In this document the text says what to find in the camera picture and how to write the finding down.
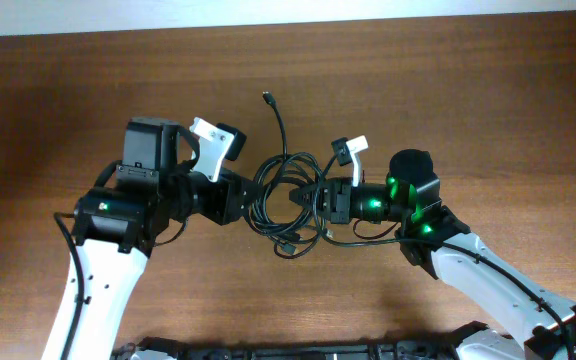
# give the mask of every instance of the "table surface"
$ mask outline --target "table surface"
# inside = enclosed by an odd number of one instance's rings
[[[430,151],[444,203],[502,258],[576,300],[576,12],[4,37],[0,358],[42,353],[68,267],[51,214],[121,157],[128,119],[238,127],[248,142],[226,166],[252,177],[281,150],[264,90],[290,152],[324,161],[332,140],[366,135],[369,182],[398,150]],[[269,201],[277,221],[298,212],[287,190]],[[491,321],[397,245],[322,243],[286,261],[245,222],[196,216],[153,253],[116,345],[397,338],[472,320]]]

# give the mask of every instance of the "white wall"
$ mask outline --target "white wall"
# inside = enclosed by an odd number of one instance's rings
[[[0,35],[576,10],[576,0],[0,0]]]

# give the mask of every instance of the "metal bracket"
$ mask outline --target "metal bracket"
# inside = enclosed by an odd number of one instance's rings
[[[221,130],[204,119],[196,117],[190,131],[199,136],[199,160],[192,171],[200,172],[211,182],[219,180],[221,164],[232,145],[235,136]],[[192,159],[197,155],[192,152]]]
[[[352,186],[357,187],[359,186],[359,180],[361,178],[361,160],[359,159],[358,153],[368,149],[368,141],[364,135],[361,135],[346,141],[346,146],[352,159]]]

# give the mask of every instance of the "wooden table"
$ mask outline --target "wooden table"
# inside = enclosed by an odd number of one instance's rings
[[[236,126],[248,143],[227,167],[252,177],[281,150],[263,90],[278,100],[290,152],[324,161],[332,140],[365,134],[368,181],[383,181],[400,149],[430,151],[445,204],[509,263],[576,300],[576,12],[3,37],[0,358],[42,353],[68,264],[51,213],[72,209],[121,157],[128,119]],[[288,189],[270,201],[278,221],[297,211]],[[396,245],[320,244],[285,261],[243,221],[194,217],[158,250],[117,346],[352,341],[491,321]]]

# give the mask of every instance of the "robotic arm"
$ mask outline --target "robotic arm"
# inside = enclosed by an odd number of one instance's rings
[[[283,164],[282,171],[286,159],[298,155],[288,156],[276,102],[269,93],[264,94],[264,99],[277,114],[284,154],[271,158],[262,168],[265,173],[268,164]],[[191,160],[178,164],[181,139],[193,153]],[[262,185],[263,177],[255,176],[255,181],[251,181],[222,166],[224,159],[237,159],[245,140],[246,136],[233,127],[213,126],[199,118],[195,118],[190,131],[163,119],[130,121],[123,160],[104,170],[95,186],[79,200],[72,235],[59,214],[56,215],[71,250],[70,270],[42,359],[108,359],[128,298],[153,248],[159,245],[156,237],[168,227],[169,220],[183,224],[175,238],[193,214],[201,214],[219,225],[242,216],[254,224],[255,220],[248,215],[249,207],[262,194],[268,196],[281,182],[299,186],[291,191],[290,200],[304,208],[300,221],[307,224],[314,218],[320,236],[329,243],[339,246],[399,243],[412,265],[421,266],[433,278],[463,292],[514,339],[480,327],[459,337],[453,358],[572,357],[576,349],[575,302],[539,286],[505,263],[442,205],[439,178],[427,152],[400,151],[390,161],[384,184],[366,184],[360,181],[359,159],[359,152],[368,148],[366,138],[342,138],[332,143],[335,158],[342,166],[353,164],[352,177],[325,179],[331,161],[326,170],[319,170],[314,181],[308,176],[305,178],[310,182],[283,179],[278,173],[271,183]],[[316,166],[315,160],[303,156],[302,159]],[[116,186],[105,187],[115,171]],[[301,169],[293,173],[304,172]],[[340,243],[329,238],[324,231],[325,223],[320,226],[318,218],[333,224],[349,224],[351,219],[358,219],[397,222],[401,226],[393,239]],[[294,252],[295,245],[307,243],[288,231],[296,226],[283,225],[285,231],[257,230],[273,240],[275,252],[277,246]],[[395,351],[393,356],[431,359],[411,351]]]

